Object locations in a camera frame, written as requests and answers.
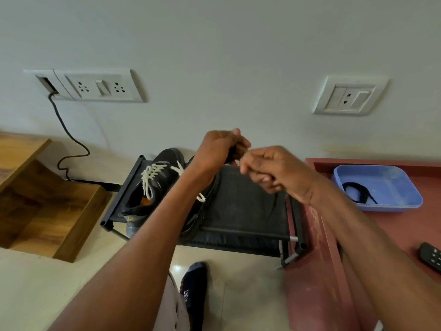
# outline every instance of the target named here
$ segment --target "white wall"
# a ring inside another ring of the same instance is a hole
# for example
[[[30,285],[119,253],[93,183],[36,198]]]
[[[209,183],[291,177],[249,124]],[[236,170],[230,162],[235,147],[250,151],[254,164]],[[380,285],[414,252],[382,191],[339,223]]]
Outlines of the white wall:
[[[22,69],[125,66],[148,103],[59,103],[93,153],[72,176],[122,183],[140,154],[234,127],[301,158],[440,159],[440,14],[441,0],[1,0],[0,130],[62,141],[45,162],[80,153]],[[313,115],[327,74],[393,81],[369,116]]]

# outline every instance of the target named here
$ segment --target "blue plastic tray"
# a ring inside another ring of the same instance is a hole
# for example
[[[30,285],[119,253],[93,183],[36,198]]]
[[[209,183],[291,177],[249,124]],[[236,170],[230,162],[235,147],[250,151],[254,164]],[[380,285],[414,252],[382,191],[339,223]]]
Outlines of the blue plastic tray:
[[[334,183],[343,190],[345,182],[356,182],[365,186],[375,202],[369,198],[366,204],[356,203],[363,211],[402,212],[422,205],[422,196],[405,171],[395,166],[340,165],[335,167]],[[359,199],[359,191],[346,188],[346,194],[353,200]]]

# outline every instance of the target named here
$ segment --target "hand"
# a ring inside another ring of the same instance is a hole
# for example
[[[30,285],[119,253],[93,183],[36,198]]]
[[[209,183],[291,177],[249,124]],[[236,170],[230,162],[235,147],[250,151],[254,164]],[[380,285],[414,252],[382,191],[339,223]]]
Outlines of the hand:
[[[317,185],[326,180],[282,146],[249,150],[240,160],[240,172],[268,193],[285,189],[304,204],[311,204]]]
[[[188,168],[196,169],[208,179],[209,184],[225,164],[231,147],[234,147],[233,160],[239,160],[250,146],[251,143],[240,134],[239,129],[207,132]]]

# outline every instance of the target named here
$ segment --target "remote control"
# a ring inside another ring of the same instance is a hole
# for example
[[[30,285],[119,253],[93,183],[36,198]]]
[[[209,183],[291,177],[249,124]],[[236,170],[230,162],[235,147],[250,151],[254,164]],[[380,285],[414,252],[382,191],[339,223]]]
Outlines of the remote control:
[[[422,243],[418,249],[418,254],[422,261],[441,273],[440,249],[430,245],[429,243]]]

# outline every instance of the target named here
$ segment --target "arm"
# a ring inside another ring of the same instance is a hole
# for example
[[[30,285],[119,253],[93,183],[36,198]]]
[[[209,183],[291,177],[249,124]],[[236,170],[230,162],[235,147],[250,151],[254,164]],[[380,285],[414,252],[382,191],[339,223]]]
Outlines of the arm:
[[[286,189],[322,215],[387,331],[440,329],[441,286],[331,181],[279,146],[248,151],[240,166],[268,192]]]
[[[250,145],[239,129],[207,133],[191,165],[146,223],[80,290],[49,330],[152,330],[175,245],[196,196],[220,170],[230,147],[243,154]],[[133,313],[140,308],[142,313]]]

